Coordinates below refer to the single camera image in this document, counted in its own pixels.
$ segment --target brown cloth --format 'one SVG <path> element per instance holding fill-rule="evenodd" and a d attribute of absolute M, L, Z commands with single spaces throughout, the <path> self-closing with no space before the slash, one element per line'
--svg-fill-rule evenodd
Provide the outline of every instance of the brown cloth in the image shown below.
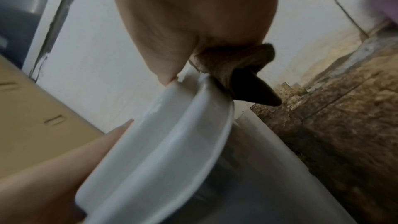
<path fill-rule="evenodd" d="M 209 49 L 189 62 L 217 79 L 235 100 L 279 106 L 281 99 L 256 75 L 274 58 L 274 47 L 265 43 L 249 49 Z"/>

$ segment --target cloth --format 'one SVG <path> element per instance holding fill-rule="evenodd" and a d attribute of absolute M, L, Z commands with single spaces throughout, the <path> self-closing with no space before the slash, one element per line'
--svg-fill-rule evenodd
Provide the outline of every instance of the cloth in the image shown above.
<path fill-rule="evenodd" d="M 235 100 L 279 106 L 278 95 L 257 73 L 275 58 L 271 44 L 249 49 L 209 49 L 189 60 L 197 70 L 217 79 Z"/>

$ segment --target white plastic object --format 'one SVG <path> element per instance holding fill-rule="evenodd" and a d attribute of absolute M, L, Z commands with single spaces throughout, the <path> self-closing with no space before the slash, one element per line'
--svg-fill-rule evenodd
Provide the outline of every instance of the white plastic object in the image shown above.
<path fill-rule="evenodd" d="M 215 80 L 190 68 L 169 84 L 79 188 L 85 224 L 156 224 L 181 207 L 213 168 L 234 105 Z"/>

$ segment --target damaged wood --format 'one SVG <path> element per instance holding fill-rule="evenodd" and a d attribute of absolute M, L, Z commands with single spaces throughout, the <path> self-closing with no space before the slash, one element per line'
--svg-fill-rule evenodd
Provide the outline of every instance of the damaged wood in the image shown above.
<path fill-rule="evenodd" d="M 284 104 L 254 105 L 258 117 L 358 223 L 396 223 L 398 43 L 312 93 L 278 88 Z"/>

